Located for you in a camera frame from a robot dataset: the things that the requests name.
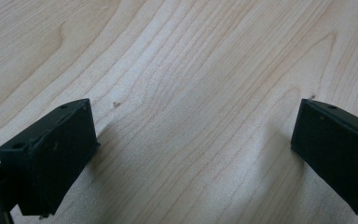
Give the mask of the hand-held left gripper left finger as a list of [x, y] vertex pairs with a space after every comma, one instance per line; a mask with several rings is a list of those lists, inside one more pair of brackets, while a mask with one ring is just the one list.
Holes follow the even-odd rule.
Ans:
[[90, 101], [56, 107], [0, 146], [1, 202], [25, 216], [58, 210], [100, 144]]

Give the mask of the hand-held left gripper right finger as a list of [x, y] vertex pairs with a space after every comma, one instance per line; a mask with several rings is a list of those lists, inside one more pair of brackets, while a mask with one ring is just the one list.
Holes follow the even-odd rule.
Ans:
[[358, 214], [358, 117], [303, 99], [291, 149]]

